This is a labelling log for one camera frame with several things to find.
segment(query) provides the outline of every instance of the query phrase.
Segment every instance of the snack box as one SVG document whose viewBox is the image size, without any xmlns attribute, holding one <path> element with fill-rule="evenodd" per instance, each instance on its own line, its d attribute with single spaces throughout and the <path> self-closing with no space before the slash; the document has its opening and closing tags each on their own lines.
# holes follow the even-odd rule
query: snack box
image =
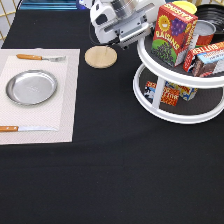
<svg viewBox="0 0 224 224">
<path fill-rule="evenodd" d="M 156 83 L 148 81 L 145 85 L 145 92 L 144 92 L 145 98 L 153 99 L 155 90 L 156 90 Z M 164 87 L 163 95 L 161 97 L 161 102 L 172 105 L 172 106 L 176 106 L 178 98 L 179 98 L 178 90 Z"/>
<path fill-rule="evenodd" d="M 224 71 L 224 50 L 202 53 L 198 55 L 193 75 L 197 77 L 205 77 L 211 74 Z"/>
<path fill-rule="evenodd" d="M 186 86 L 180 86 L 172 82 L 165 83 L 166 87 L 173 88 L 176 90 L 179 90 L 180 97 L 182 97 L 184 100 L 189 101 L 195 97 L 196 92 L 198 91 L 197 88 L 191 88 Z"/>
<path fill-rule="evenodd" d="M 216 43 L 216 44 L 210 44 L 208 46 L 191 49 L 190 51 L 188 51 L 188 54 L 186 56 L 186 59 L 183 65 L 184 70 L 186 72 L 192 72 L 196 63 L 197 56 L 199 54 L 209 53 L 209 52 L 215 53 L 216 51 L 220 51 L 223 49 L 224 49 L 224 41 Z"/>
<path fill-rule="evenodd" d="M 160 6 L 152 53 L 172 67 L 184 61 L 198 17 L 168 3 Z"/>
</svg>

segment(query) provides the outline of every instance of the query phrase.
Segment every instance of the white placemat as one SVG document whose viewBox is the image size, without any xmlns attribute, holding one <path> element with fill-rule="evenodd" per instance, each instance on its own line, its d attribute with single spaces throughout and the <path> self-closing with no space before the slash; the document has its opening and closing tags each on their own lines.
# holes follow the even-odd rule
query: white placemat
<svg viewBox="0 0 224 224">
<path fill-rule="evenodd" d="M 67 60 L 60 63 L 26 61 L 15 57 L 19 53 L 43 56 L 66 55 Z M 43 125 L 58 129 L 57 132 L 0 133 L 0 144 L 72 141 L 78 64 L 79 50 L 0 50 L 0 125 Z M 49 100 L 35 106 L 16 105 L 5 95 L 5 86 L 11 77 L 29 69 L 42 69 L 55 75 L 58 80 L 57 92 Z"/>
<path fill-rule="evenodd" d="M 0 76 L 0 125 L 47 126 L 59 129 L 61 109 L 67 74 L 68 59 L 61 62 L 22 60 L 9 56 Z M 55 76 L 58 82 L 53 96 L 33 106 L 18 105 L 7 97 L 5 87 L 15 75 L 27 70 L 44 70 Z"/>
</svg>

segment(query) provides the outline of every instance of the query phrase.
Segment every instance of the silver plate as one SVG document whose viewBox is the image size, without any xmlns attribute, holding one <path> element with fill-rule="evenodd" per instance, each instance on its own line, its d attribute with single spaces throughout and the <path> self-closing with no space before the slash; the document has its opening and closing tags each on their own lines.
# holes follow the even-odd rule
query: silver plate
<svg viewBox="0 0 224 224">
<path fill-rule="evenodd" d="M 7 96 L 15 103 L 34 105 L 49 99 L 57 89 L 57 80 L 49 72 L 29 70 L 14 76 L 6 86 Z"/>
</svg>

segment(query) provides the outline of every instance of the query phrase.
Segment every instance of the wooden coaster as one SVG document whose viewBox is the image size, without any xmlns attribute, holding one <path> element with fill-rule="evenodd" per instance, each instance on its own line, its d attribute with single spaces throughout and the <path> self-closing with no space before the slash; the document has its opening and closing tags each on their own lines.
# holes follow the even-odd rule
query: wooden coaster
<svg viewBox="0 0 224 224">
<path fill-rule="evenodd" d="M 96 46 L 86 51 L 85 60 L 94 68 L 108 68 L 117 61 L 117 53 L 110 47 Z"/>
</svg>

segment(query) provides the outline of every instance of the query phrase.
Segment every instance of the knife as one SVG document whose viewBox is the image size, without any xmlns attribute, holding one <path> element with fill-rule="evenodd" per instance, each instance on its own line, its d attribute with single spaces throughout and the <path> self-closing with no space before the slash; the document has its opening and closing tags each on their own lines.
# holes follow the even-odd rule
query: knife
<svg viewBox="0 0 224 224">
<path fill-rule="evenodd" d="M 57 131 L 57 129 L 42 126 L 0 126 L 0 132 L 17 131 Z"/>
<path fill-rule="evenodd" d="M 16 56 L 19 59 L 48 60 L 48 61 L 51 61 L 51 62 L 59 62 L 59 61 L 64 61 L 66 59 L 66 56 L 64 56 L 64 57 L 56 57 L 56 58 L 44 58 L 42 56 L 27 55 L 27 54 L 17 54 Z"/>
</svg>

